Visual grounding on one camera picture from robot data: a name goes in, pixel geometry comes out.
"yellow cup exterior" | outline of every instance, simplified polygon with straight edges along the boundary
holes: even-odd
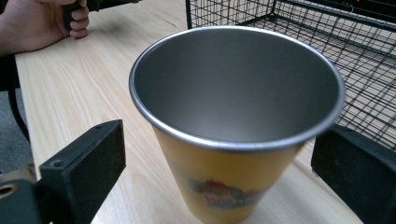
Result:
[[[204,223],[237,223],[247,217],[301,148],[225,152],[153,129],[186,205]]]

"wooden table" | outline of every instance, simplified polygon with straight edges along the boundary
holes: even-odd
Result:
[[[127,167],[93,223],[200,223],[183,203],[154,133],[130,98],[137,56],[187,29],[183,0],[91,13],[89,35],[17,56],[35,164],[92,126],[123,119]],[[244,223],[361,223],[310,167],[312,142]]]

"wire mesh basket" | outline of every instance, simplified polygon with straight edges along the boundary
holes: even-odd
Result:
[[[188,27],[245,25],[297,38],[325,55],[346,85],[337,121],[396,150],[396,2],[186,0]]]

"cartoon illustration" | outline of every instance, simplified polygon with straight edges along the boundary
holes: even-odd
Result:
[[[252,189],[244,192],[215,180],[206,180],[205,182],[189,180],[189,186],[195,192],[203,194],[209,206],[222,209],[232,209],[255,203],[266,191]]]

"black handle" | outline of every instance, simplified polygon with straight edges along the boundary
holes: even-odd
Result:
[[[64,14],[64,28],[66,28],[67,31],[72,30],[72,28],[70,27],[70,22],[73,21],[72,11],[76,10],[79,7],[81,6],[79,5],[78,1],[62,7],[62,11]]]

